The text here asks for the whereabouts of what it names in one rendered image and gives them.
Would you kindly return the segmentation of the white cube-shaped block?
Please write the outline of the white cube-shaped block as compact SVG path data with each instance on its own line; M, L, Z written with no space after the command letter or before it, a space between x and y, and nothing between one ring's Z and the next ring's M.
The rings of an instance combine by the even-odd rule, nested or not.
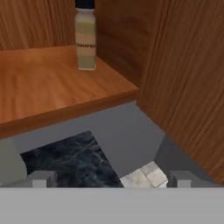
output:
M124 187L166 188L168 178L159 166L151 161L132 173L120 178Z

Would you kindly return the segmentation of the wooden cabinet door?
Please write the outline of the wooden cabinet door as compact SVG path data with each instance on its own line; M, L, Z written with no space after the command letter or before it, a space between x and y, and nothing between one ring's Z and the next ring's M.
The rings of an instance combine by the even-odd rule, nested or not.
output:
M137 106L224 185L224 0L158 0Z

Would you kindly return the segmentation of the wooden cabinet body with shelf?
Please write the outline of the wooden cabinet body with shelf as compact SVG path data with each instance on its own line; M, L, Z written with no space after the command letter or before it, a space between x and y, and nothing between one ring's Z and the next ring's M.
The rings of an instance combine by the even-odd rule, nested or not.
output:
M0 139L133 102L158 0L94 0L96 68L78 68L75 0L0 0Z

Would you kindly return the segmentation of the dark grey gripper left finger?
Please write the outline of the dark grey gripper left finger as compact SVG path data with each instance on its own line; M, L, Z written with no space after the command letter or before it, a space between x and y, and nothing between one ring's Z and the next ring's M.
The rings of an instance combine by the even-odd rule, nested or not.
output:
M4 187L18 188L49 188L56 187L56 172L55 171L34 171L27 178L4 185Z

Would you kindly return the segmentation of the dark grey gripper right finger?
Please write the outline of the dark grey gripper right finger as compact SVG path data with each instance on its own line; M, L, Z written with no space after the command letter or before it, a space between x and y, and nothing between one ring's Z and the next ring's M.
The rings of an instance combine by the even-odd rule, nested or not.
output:
M170 171L168 178L168 187L176 188L212 188L219 187L211 181L201 179L190 171Z

